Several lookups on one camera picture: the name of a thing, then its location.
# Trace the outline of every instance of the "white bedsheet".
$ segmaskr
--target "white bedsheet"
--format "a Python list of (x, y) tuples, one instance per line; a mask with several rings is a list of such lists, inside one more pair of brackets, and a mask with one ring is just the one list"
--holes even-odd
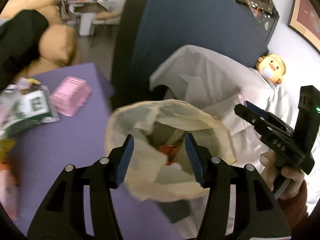
[[(270, 83), (254, 69), (197, 46), (183, 46), (169, 57), (150, 77), (150, 90), (158, 85), (168, 86), (175, 98), (220, 118), (230, 130), (236, 148), (234, 165), (252, 163), (260, 173), (263, 166), (259, 156), (268, 148), (259, 141), (253, 127), (235, 115), (238, 95), (293, 128), (298, 116), (298, 106), (283, 86)], [(320, 198), (320, 132), (312, 154), (316, 164), (306, 176), (309, 213)]]

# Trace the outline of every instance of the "framed picture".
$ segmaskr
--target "framed picture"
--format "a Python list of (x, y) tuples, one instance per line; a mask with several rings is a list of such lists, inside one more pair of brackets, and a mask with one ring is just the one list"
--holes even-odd
[(309, 0), (294, 0), (288, 26), (320, 53), (320, 18)]

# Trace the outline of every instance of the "stuffed toy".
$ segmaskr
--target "stuffed toy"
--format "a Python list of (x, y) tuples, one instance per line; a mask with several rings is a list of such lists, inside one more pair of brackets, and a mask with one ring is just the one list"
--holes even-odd
[(281, 84), (286, 72), (283, 59), (276, 54), (259, 57), (256, 69), (273, 84)]

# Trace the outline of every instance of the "chair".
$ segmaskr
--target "chair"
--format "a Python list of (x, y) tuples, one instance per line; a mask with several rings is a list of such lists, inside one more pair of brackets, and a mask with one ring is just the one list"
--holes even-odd
[(90, 32), (89, 32), (89, 37), (90, 37), (90, 47), (93, 45), (93, 38), (95, 36), (95, 30), (98, 25), (100, 26), (110, 26), (110, 37), (112, 38), (112, 33), (113, 33), (113, 27), (115, 25), (119, 25), (121, 19), (121, 13), (117, 15), (112, 15), (111, 13), (109, 16), (107, 16), (105, 19), (101, 19), (97, 17), (96, 19), (91, 21), (91, 27), (90, 27)]
[(76, 35), (79, 35), (81, 16), (69, 10), (69, 3), (67, 1), (61, 1), (60, 14), (63, 24), (67, 25), (70, 22), (75, 22)]

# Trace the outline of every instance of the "finger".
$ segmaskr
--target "finger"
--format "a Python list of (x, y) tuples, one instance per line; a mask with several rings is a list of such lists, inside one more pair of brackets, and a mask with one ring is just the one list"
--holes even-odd
[(284, 167), (281, 170), (281, 174), (286, 178), (292, 179), (292, 181), (279, 198), (282, 200), (294, 198), (299, 193), (304, 180), (304, 172), (299, 168)]
[(275, 166), (267, 166), (261, 173), (261, 177), (264, 179), (269, 189), (273, 190), (273, 182), (279, 174), (279, 170)]
[(260, 162), (263, 166), (273, 166), (276, 163), (276, 153), (270, 150), (260, 155)]
[(283, 167), (281, 174), (286, 178), (292, 179), (295, 183), (302, 184), (304, 180), (304, 172), (299, 168)]

